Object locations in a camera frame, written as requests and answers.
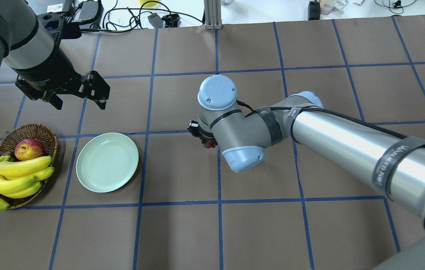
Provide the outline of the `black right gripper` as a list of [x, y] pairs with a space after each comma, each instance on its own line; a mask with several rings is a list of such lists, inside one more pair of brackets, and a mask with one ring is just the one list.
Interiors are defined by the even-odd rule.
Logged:
[[193, 135], [193, 137], [202, 140], [215, 140], [214, 135], [204, 130], [198, 122], [191, 120], [187, 125], [187, 130]]

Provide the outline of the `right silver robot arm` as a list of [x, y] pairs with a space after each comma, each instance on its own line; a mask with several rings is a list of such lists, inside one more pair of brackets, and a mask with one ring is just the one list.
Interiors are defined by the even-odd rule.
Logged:
[[[245, 103], [224, 75], [204, 79], [197, 100], [198, 120], [187, 130], [205, 148], [219, 146], [232, 171], [253, 168], [265, 159], [267, 147], [290, 138], [420, 217], [425, 230], [424, 139], [324, 109], [310, 91], [244, 115]], [[425, 270], [425, 237], [375, 268]]]

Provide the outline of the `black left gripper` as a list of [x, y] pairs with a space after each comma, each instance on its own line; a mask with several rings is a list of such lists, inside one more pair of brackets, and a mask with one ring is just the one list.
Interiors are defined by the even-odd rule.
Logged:
[[42, 99], [61, 110], [63, 100], [58, 95], [74, 95], [94, 101], [100, 110], [106, 109], [111, 91], [109, 84], [95, 70], [81, 76], [61, 48], [53, 49], [41, 64], [15, 71], [18, 74], [15, 85], [30, 100]]

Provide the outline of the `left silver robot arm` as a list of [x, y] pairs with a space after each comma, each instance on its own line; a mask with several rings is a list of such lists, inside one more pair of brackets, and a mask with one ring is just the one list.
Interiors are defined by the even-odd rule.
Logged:
[[94, 70], [82, 76], [60, 48], [62, 39], [81, 36], [72, 17], [48, 12], [36, 15], [25, 0], [0, 0], [0, 68], [6, 63], [16, 86], [30, 99], [60, 110], [60, 95], [90, 99], [104, 110], [110, 86]]

